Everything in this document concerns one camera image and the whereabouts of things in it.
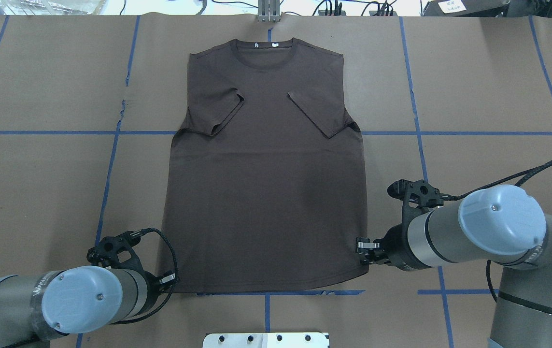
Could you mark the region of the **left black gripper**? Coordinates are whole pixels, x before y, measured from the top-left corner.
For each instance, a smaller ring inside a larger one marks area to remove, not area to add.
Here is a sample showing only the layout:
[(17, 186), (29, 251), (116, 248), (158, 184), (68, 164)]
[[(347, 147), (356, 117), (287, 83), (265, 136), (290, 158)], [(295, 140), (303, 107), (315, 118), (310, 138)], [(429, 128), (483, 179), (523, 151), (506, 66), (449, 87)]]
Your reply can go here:
[(159, 296), (165, 293), (174, 293), (177, 283), (177, 274), (172, 271), (166, 271), (162, 276), (155, 276), (145, 271), (144, 279), (147, 286), (146, 300), (139, 314), (147, 313), (152, 310)]

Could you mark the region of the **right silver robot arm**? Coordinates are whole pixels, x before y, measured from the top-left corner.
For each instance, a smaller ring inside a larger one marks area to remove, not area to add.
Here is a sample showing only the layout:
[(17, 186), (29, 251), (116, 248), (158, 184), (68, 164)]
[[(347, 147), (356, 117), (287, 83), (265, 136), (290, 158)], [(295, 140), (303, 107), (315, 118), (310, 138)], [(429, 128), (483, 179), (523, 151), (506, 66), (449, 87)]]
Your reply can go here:
[(552, 348), (552, 215), (527, 192), (498, 185), (458, 199), (427, 181), (395, 181), (401, 223), (383, 238), (359, 237), (364, 264), (403, 271), (475, 260), (503, 267), (490, 348)]

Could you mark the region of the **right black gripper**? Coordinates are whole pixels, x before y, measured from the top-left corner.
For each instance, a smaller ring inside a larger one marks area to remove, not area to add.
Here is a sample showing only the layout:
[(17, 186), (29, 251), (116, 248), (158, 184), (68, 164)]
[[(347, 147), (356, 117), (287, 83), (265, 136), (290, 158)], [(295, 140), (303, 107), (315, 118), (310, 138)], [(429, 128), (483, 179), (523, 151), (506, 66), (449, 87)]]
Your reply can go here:
[(356, 238), (356, 253), (359, 253), (360, 264), (363, 266), (373, 264), (392, 266), (402, 271), (413, 271), (408, 263), (409, 255), (402, 237), (402, 225), (391, 227), (383, 238), (373, 241), (370, 238), (358, 236)]

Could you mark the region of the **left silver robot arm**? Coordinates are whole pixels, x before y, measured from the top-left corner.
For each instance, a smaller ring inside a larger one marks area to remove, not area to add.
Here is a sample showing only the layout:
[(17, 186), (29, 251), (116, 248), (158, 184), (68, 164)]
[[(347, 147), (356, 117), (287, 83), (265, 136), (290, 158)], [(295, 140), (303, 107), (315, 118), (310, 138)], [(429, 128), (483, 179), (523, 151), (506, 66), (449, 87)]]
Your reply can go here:
[(81, 266), (0, 277), (0, 348), (48, 348), (70, 334), (137, 322), (154, 313), (177, 275)]

